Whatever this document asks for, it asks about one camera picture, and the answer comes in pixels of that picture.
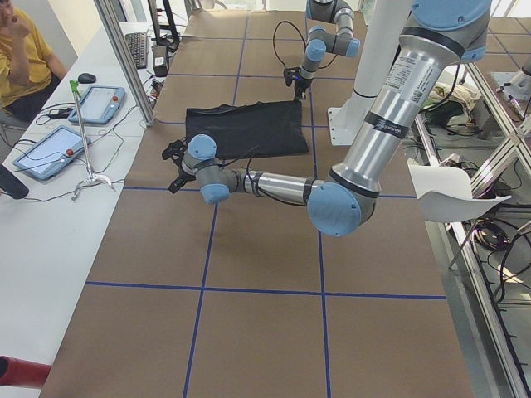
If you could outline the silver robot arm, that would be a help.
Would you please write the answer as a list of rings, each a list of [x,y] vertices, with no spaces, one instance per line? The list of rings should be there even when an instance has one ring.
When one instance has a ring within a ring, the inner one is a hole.
[[[311,86],[326,54],[352,58],[358,54],[360,46],[360,40],[354,37],[354,12],[345,1],[308,1],[306,16],[310,20],[334,24],[336,32],[327,32],[322,26],[310,28],[300,65],[290,72],[290,76],[285,70],[286,85],[295,84],[295,100],[305,99],[306,90]]]
[[[330,120],[345,130],[347,155],[323,181],[231,169],[217,160],[218,141],[200,133],[164,151],[179,169],[170,191],[195,181],[209,204],[233,192],[269,197],[305,207],[314,227],[326,235],[354,232],[374,213],[379,179],[441,72],[483,57],[490,8],[488,1],[377,1],[366,38],[358,42],[346,2],[308,2],[307,17],[333,23],[337,31],[309,31],[291,83],[307,89],[328,53],[361,57],[353,93]]]

